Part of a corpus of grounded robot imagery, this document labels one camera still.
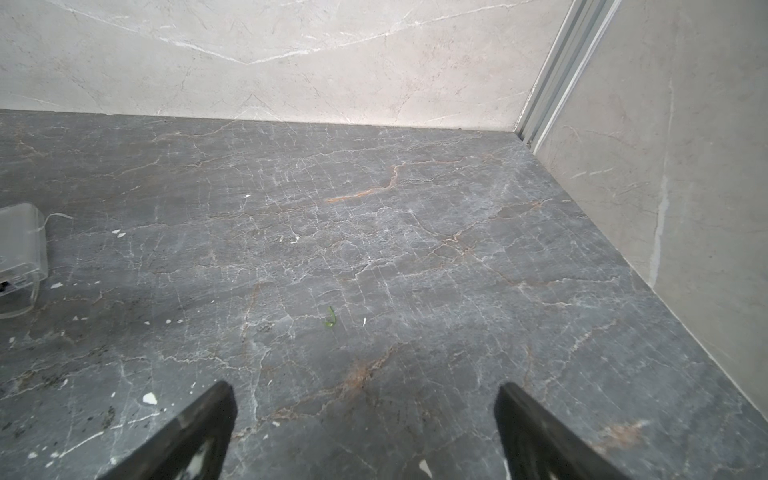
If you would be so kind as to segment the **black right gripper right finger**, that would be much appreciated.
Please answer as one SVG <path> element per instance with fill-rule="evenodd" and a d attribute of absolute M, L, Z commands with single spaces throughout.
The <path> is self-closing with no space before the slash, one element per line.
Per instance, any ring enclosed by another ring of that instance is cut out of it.
<path fill-rule="evenodd" d="M 513 382 L 500 386 L 494 418 L 512 479 L 627 477 Z"/>

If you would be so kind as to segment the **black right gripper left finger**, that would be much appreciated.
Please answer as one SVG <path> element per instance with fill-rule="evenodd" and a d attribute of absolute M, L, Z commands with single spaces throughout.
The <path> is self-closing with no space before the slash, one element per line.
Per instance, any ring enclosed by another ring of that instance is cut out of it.
<path fill-rule="evenodd" d="M 218 381 L 101 478 L 218 479 L 237 414 L 232 385 Z"/>

